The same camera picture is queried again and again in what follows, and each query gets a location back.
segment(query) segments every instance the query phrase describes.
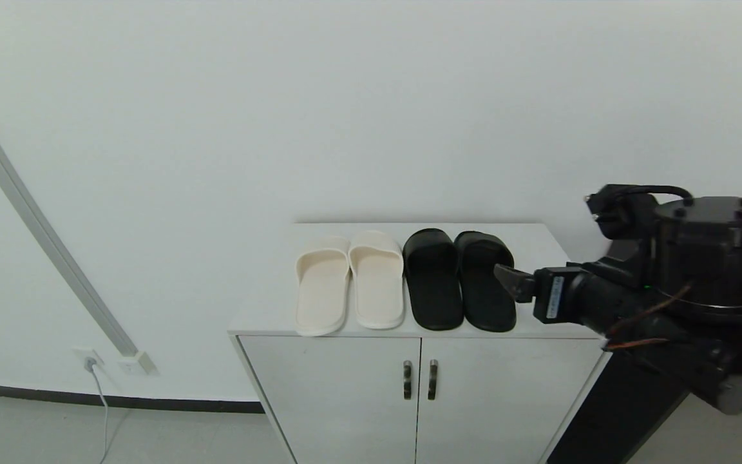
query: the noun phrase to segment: baseboard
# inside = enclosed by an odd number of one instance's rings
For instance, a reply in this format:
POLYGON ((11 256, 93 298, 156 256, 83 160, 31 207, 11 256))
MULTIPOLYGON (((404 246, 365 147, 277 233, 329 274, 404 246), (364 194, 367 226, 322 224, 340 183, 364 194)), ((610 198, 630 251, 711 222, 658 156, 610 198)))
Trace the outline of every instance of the baseboard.
MULTIPOLYGON (((70 403, 70 405, 101 406, 98 394, 70 393, 68 391, 30 390, 29 388, 0 387, 0 396, 20 400, 70 403)), ((108 405, 116 408, 159 409, 160 411, 198 411, 209 413, 265 414, 258 401, 217 400, 156 400, 106 396, 108 405)))

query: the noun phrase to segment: white cabinet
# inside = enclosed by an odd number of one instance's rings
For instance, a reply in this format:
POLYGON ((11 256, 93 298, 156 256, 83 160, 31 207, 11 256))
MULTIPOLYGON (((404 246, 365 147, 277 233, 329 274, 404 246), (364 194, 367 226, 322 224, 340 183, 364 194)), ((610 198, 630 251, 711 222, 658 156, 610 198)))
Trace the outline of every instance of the white cabinet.
POLYGON ((313 238, 378 229, 400 244, 437 227, 497 235, 518 268, 560 266, 565 253, 542 224, 295 224, 265 250, 264 274, 241 296, 229 336, 296 464, 538 464, 568 426, 602 370, 598 336, 574 324, 545 325, 530 305, 504 334, 468 322, 433 332, 418 325, 407 288, 403 323, 359 325, 353 285, 345 325, 326 337, 294 332, 294 261, 313 238), (430 400, 431 361, 436 380, 430 400), (404 362, 412 397, 404 398, 404 362))
POLYGON ((537 462, 599 355, 596 340, 423 340, 416 462, 537 462))
POLYGON ((300 464, 413 464, 418 338, 241 337, 242 347, 300 464))

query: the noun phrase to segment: floor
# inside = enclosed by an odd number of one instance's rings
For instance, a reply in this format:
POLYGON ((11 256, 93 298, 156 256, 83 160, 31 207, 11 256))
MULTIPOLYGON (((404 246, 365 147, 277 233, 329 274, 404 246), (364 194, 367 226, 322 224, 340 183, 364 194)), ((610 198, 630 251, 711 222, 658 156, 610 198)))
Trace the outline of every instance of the floor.
MULTIPOLYGON (((0 464, 97 464, 104 409, 0 398, 0 464)), ((111 408, 106 464, 284 464, 264 414, 111 408)), ((689 396, 629 464, 742 462, 742 415, 689 396)))
MULTIPOLYGON (((93 463, 102 454, 105 411, 0 398, 0 463, 93 463)), ((105 464, 286 462, 264 414, 111 408, 105 464)))

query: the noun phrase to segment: power outlet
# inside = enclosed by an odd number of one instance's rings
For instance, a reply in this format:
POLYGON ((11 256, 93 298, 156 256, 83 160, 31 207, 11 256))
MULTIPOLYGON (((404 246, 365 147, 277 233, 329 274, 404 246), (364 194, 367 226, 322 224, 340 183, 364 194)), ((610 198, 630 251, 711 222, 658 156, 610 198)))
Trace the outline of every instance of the power outlet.
POLYGON ((144 351, 136 353, 136 356, 132 356, 132 358, 121 358, 119 367, 122 372, 132 376, 147 376, 153 374, 156 370, 151 358, 148 358, 144 351))
POLYGON ((97 361, 97 366, 105 366, 105 362, 102 362, 102 358, 99 358, 97 350, 90 349, 90 347, 73 347, 73 354, 79 359, 79 365, 84 367, 85 360, 88 358, 94 358, 97 361))

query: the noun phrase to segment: slide sandal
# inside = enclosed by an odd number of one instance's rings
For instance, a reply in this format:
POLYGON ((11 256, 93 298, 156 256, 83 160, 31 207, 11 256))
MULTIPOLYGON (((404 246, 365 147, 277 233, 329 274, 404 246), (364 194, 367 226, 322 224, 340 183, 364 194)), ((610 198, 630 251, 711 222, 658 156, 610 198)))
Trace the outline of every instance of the slide sandal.
POLYGON ((508 332, 517 324, 515 302, 494 277, 494 265, 515 266, 515 258, 499 238, 463 232, 454 240, 460 255, 460 285, 466 319, 489 332, 508 332))
POLYGON ((457 249, 440 229, 422 229, 403 247, 414 320, 425 329, 448 330, 462 324, 457 249))
POLYGON ((403 322, 403 254, 400 245, 377 230, 354 235, 348 260, 354 273, 357 322, 391 329, 403 322))
POLYGON ((345 322, 348 245, 342 237, 321 238, 297 259, 300 293, 295 328, 303 337, 330 334, 345 322))

